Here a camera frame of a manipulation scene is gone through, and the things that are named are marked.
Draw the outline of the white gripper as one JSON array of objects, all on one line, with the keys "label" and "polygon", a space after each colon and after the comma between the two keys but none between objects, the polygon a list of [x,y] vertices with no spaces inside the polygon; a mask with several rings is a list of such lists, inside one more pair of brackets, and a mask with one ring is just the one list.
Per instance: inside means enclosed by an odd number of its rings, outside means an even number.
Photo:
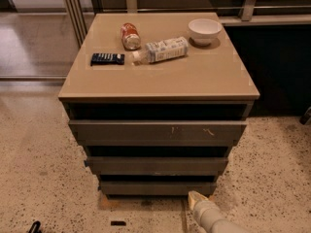
[{"label": "white gripper", "polygon": [[220,208],[207,197],[197,191],[188,194],[189,208],[193,210],[193,217],[197,224],[203,229],[211,229],[219,220],[224,219]]}]

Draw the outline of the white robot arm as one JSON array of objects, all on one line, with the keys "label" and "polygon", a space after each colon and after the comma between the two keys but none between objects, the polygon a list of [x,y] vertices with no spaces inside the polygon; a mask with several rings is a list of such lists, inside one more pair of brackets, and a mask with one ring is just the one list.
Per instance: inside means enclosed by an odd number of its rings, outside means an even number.
[{"label": "white robot arm", "polygon": [[206,233],[251,233],[226,219],[213,201],[197,191],[189,192],[188,202],[194,220]]}]

